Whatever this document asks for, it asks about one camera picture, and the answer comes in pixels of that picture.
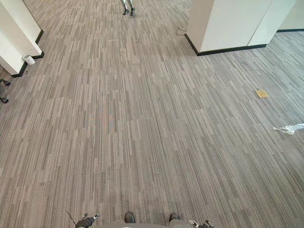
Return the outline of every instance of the chair caster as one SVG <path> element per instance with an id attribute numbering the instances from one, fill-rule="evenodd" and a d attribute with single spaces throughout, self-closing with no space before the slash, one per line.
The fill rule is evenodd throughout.
<path id="1" fill-rule="evenodd" d="M 1 98 L 1 101 L 6 104 L 9 100 L 7 98 Z"/>

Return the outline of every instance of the white column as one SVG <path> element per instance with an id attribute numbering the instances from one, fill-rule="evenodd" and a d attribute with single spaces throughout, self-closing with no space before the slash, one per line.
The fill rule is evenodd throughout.
<path id="1" fill-rule="evenodd" d="M 280 29 L 304 29 L 304 0 L 297 0 Z"/>
<path id="2" fill-rule="evenodd" d="M 0 64 L 18 74 L 22 56 L 40 56 L 35 43 L 41 29 L 22 0 L 0 0 Z"/>
<path id="3" fill-rule="evenodd" d="M 296 0 L 193 0 L 187 36 L 198 52 L 268 44 Z"/>

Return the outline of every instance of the gray carpet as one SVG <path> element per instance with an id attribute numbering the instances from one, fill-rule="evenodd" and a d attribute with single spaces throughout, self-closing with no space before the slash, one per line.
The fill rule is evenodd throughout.
<path id="1" fill-rule="evenodd" d="M 190 0 L 25 2 L 45 57 L 0 86 L 0 227 L 303 227 L 304 130 L 272 126 L 304 123 L 304 32 L 197 57 Z"/>

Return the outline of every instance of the shoe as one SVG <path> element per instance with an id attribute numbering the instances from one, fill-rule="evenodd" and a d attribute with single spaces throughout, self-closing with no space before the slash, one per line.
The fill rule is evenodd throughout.
<path id="1" fill-rule="evenodd" d="M 132 16 L 134 16 L 135 15 L 135 8 L 132 8 L 131 9 L 131 14 L 130 14 L 130 16 L 132 17 Z"/>
<path id="2" fill-rule="evenodd" d="M 130 12 L 129 9 L 125 9 L 123 15 L 127 15 L 129 12 Z"/>
<path id="3" fill-rule="evenodd" d="M 176 213 L 171 213 L 170 218 L 169 218 L 169 222 L 171 222 L 171 220 L 174 220 L 174 219 L 180 219 L 180 217 Z"/>
<path id="4" fill-rule="evenodd" d="M 125 223 L 135 223 L 135 218 L 134 218 L 134 214 L 130 211 L 128 211 L 125 215 L 124 215 L 124 222 Z"/>

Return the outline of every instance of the cable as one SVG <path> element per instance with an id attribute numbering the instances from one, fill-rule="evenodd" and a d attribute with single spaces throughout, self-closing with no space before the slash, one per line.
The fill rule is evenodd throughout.
<path id="1" fill-rule="evenodd" d="M 183 30 L 183 29 L 181 29 L 181 28 L 178 26 L 178 27 L 177 27 L 177 30 L 175 31 L 175 34 L 176 34 L 177 36 L 184 36 L 184 35 L 186 34 L 186 33 L 184 33 L 184 34 L 178 34 L 178 33 L 177 33 L 178 30 L 187 32 L 186 30 Z"/>
<path id="2" fill-rule="evenodd" d="M 72 218 L 72 216 L 70 215 L 70 213 L 68 213 L 68 211 L 66 210 L 67 214 L 70 216 L 70 218 L 72 219 L 72 221 L 74 222 L 74 219 Z"/>

